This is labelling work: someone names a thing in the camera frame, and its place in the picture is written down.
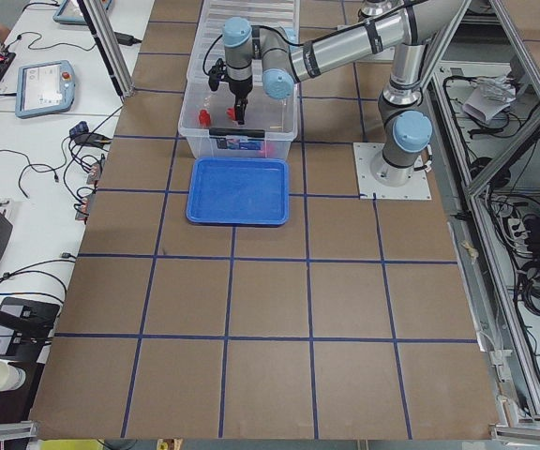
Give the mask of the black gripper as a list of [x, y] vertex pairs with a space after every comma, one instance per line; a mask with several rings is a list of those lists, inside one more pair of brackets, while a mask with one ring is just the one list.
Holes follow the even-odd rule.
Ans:
[[246, 109], [248, 105], [248, 94], [253, 89], [253, 77], [249, 75], [245, 78], [241, 75], [240, 79], [235, 79], [230, 71], [232, 70], [223, 60], [217, 60], [208, 70], [208, 86], [216, 92], [221, 83], [227, 83], [230, 91], [235, 96], [235, 102], [231, 108], [231, 118], [239, 125], [245, 124]]

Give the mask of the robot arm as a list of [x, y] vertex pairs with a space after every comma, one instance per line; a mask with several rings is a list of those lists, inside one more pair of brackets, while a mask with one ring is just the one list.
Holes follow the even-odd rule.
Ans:
[[366, 1], [357, 23], [304, 43], [289, 41], [279, 28], [232, 17], [223, 24], [219, 37], [224, 54], [206, 74], [213, 91], [221, 83], [229, 85], [240, 127], [213, 127], [210, 133], [222, 138], [263, 136], [261, 130], [242, 128], [255, 60], [262, 63], [265, 94], [282, 100], [298, 83], [392, 48], [390, 79], [379, 97], [386, 142], [372, 159], [370, 170], [379, 183], [402, 187], [410, 181], [415, 161], [428, 147], [433, 131], [430, 120], [415, 108], [421, 97], [426, 45], [464, 9], [461, 1]]

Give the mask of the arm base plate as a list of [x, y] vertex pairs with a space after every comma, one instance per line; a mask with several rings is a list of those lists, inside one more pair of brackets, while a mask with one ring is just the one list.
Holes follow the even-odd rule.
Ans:
[[427, 160], [418, 154], [409, 168], [398, 169], [383, 158], [380, 142], [354, 142], [355, 163], [359, 197], [365, 200], [430, 201], [428, 183], [430, 171], [430, 146]]

